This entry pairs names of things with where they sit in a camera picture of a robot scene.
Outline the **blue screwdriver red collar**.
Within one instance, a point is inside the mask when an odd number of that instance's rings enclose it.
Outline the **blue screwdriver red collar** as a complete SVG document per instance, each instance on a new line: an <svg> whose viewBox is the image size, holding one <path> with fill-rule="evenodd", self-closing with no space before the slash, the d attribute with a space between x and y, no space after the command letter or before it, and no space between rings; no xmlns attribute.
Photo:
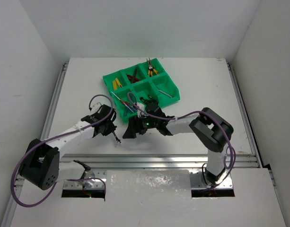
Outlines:
<svg viewBox="0 0 290 227"><path fill-rule="evenodd" d="M132 113L136 113L137 111L126 101L121 99L118 95L116 95L114 92L111 92L124 106L126 106L127 109L129 109Z"/></svg>

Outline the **silver wrench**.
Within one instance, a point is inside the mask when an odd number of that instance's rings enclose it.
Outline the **silver wrench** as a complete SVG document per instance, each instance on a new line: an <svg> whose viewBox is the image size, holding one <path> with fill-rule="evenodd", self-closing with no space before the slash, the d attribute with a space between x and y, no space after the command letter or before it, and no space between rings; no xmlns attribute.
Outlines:
<svg viewBox="0 0 290 227"><path fill-rule="evenodd" d="M114 136L116 142L121 144L122 141L117 137L115 131L113 131L112 134L113 134L113 136Z"/></svg>
<svg viewBox="0 0 290 227"><path fill-rule="evenodd" d="M172 98L172 96L171 96L170 94L168 94L167 92L165 92L165 91L163 91L163 90L159 89L158 87L157 87L157 90L158 90L160 93L162 93L162 94L166 95L167 97L170 97L170 98Z"/></svg>

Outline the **small yellow utility knife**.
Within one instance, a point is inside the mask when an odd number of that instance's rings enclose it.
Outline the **small yellow utility knife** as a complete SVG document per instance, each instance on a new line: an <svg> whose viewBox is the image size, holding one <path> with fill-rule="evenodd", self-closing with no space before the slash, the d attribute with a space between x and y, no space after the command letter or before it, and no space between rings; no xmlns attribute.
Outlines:
<svg viewBox="0 0 290 227"><path fill-rule="evenodd" d="M121 84L121 82L119 81L119 79L118 79L118 78L115 78L115 81L116 81L116 83L117 83L118 87L123 87L123 86L122 86L122 84Z"/></svg>

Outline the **red utility knife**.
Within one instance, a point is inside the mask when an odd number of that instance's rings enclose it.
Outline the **red utility knife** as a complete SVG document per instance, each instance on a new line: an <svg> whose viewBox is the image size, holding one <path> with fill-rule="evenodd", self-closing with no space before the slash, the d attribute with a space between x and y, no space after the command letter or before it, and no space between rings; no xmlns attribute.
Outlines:
<svg viewBox="0 0 290 227"><path fill-rule="evenodd" d="M137 77L137 71L138 71L137 68L135 68L132 76L136 76Z"/></svg>
<svg viewBox="0 0 290 227"><path fill-rule="evenodd" d="M140 81L140 79L138 79L136 76L132 76L130 74L127 74L126 76L131 83L135 83L135 82Z"/></svg>

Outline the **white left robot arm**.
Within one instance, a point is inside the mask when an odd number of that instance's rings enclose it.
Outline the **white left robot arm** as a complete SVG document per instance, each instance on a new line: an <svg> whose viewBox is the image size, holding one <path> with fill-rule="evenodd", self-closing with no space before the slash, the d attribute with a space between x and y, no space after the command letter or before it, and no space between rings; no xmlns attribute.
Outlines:
<svg viewBox="0 0 290 227"><path fill-rule="evenodd" d="M47 190L56 182L67 179L79 180L90 168L80 161L60 164L60 159L78 144L98 134L114 134L116 111L108 105L101 105L96 112L81 118L55 139L43 142L34 139L27 150L35 149L22 161L18 174L40 188Z"/></svg>

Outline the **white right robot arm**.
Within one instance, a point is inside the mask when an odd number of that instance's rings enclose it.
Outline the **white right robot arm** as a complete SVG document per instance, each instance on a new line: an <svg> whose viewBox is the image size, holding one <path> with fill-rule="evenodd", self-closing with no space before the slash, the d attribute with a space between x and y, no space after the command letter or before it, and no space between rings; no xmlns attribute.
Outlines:
<svg viewBox="0 0 290 227"><path fill-rule="evenodd" d="M202 180L207 186L217 186L225 171L230 171L236 153L230 140L233 127L208 107L201 111L175 118L167 116L157 102L147 102L144 107L137 104L138 114L128 120L124 139L134 139L148 129L157 129L164 136L194 133L208 150L208 162L202 166Z"/></svg>

